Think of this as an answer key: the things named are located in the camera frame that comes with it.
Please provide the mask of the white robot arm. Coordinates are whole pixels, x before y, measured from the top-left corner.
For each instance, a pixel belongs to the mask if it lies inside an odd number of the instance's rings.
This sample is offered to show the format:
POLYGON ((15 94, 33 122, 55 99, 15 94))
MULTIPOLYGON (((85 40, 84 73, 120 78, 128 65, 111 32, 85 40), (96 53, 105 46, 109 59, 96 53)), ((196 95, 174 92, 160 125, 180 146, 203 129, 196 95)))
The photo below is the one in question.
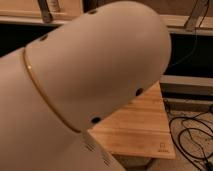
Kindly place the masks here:
POLYGON ((165 72, 171 39, 132 1, 87 12, 0 58, 0 171, 125 171, 88 131, 165 72))

